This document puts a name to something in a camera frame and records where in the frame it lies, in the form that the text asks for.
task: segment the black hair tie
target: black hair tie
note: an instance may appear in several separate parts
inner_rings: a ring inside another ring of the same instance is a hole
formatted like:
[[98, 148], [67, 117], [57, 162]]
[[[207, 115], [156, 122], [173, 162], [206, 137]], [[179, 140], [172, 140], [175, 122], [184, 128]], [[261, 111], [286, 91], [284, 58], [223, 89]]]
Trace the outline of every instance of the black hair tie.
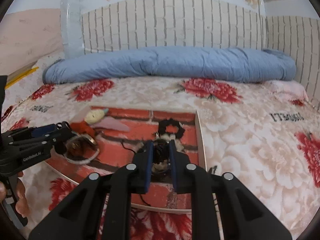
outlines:
[[[167, 127], [169, 125], [177, 127], [178, 131], [176, 133], [167, 132], [166, 129], [167, 129]], [[183, 134], [184, 134], [184, 132], [185, 132], [185, 129], [183, 129], [182, 125], [177, 120], [174, 120], [174, 119], [170, 118], [169, 120], [164, 119], [164, 120], [159, 122], [159, 128], [158, 128], [159, 135], [167, 134], [167, 135], [170, 136], [171, 134], [174, 134], [176, 136], [176, 139], [181, 139]]]

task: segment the floral bedsheet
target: floral bedsheet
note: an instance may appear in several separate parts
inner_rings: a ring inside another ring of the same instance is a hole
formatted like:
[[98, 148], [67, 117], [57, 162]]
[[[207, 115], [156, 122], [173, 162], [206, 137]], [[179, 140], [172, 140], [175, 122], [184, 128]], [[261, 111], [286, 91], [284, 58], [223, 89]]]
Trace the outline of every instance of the floral bedsheet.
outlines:
[[[8, 110], [2, 132], [70, 121], [91, 104], [197, 110], [207, 166], [230, 171], [296, 239], [320, 206], [320, 115], [306, 102], [280, 102], [261, 84], [139, 77], [43, 85]], [[25, 171], [29, 224], [43, 219], [75, 186], [40, 163]], [[191, 239], [191, 216], [133, 209], [132, 239]]]

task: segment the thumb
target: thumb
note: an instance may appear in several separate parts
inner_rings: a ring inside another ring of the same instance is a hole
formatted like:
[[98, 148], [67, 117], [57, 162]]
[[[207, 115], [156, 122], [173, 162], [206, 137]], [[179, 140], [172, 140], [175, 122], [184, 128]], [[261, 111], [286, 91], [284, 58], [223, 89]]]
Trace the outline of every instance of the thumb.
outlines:
[[0, 202], [5, 199], [5, 195], [7, 194], [7, 190], [2, 182], [0, 182]]

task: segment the round metal rivet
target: round metal rivet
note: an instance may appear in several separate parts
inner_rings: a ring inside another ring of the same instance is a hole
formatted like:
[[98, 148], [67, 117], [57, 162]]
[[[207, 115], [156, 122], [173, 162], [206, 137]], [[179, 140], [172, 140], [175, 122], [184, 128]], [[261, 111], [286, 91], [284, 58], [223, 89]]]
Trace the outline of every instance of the round metal rivet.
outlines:
[[189, 164], [187, 164], [187, 169], [189, 170], [189, 171], [194, 171], [196, 168], [197, 168], [197, 166], [195, 165], [195, 164], [193, 164], [193, 163], [189, 163]]
[[91, 173], [90, 175], [89, 175], [89, 179], [91, 179], [91, 180], [97, 180], [99, 178], [99, 174], [98, 173]]
[[134, 171], [136, 168], [137, 168], [137, 165], [135, 165], [134, 163], [129, 163], [127, 166], [126, 166], [127, 170], [129, 171]]
[[232, 180], [233, 179], [233, 175], [232, 173], [230, 172], [227, 172], [223, 175], [223, 177], [226, 179], [226, 180]]

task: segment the finger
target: finger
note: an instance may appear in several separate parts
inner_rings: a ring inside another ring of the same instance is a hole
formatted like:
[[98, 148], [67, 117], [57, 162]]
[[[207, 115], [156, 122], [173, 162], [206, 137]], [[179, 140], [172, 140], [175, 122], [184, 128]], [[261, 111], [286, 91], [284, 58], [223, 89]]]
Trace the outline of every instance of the finger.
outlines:
[[17, 183], [17, 195], [19, 200], [17, 201], [16, 204], [16, 210], [19, 214], [22, 215], [22, 217], [26, 217], [30, 213], [30, 209], [28, 206], [28, 202], [25, 196], [26, 193], [26, 188], [24, 187], [22, 181], [18, 179]]
[[7, 194], [7, 190], [2, 182], [0, 182], [0, 202], [5, 199], [5, 195]]

